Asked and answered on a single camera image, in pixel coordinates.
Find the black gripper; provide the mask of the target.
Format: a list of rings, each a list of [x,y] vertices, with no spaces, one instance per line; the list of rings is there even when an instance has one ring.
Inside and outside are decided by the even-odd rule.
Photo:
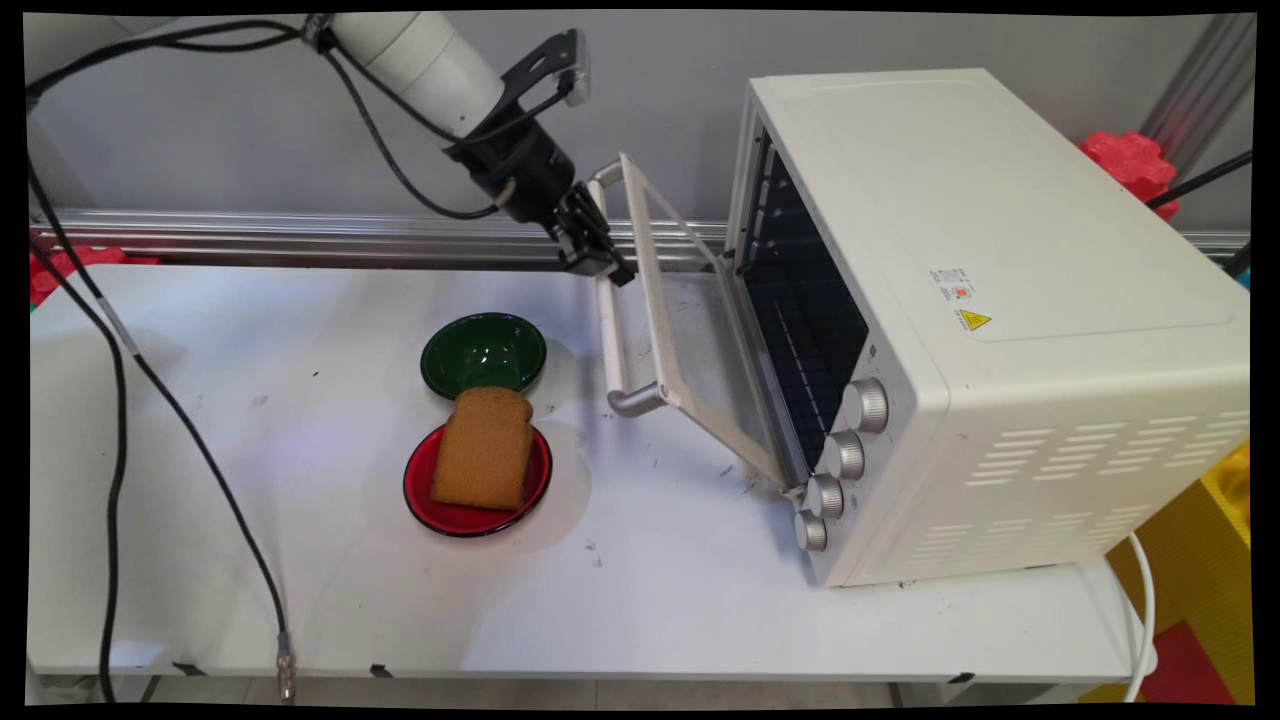
[[[573,184],[573,161],[539,120],[526,120],[485,142],[466,145],[465,168],[493,200],[506,192],[509,181],[515,182],[500,209],[520,223],[553,225],[563,270],[591,278],[603,275],[614,287],[635,279],[588,187]],[[571,187],[572,195],[567,195]]]

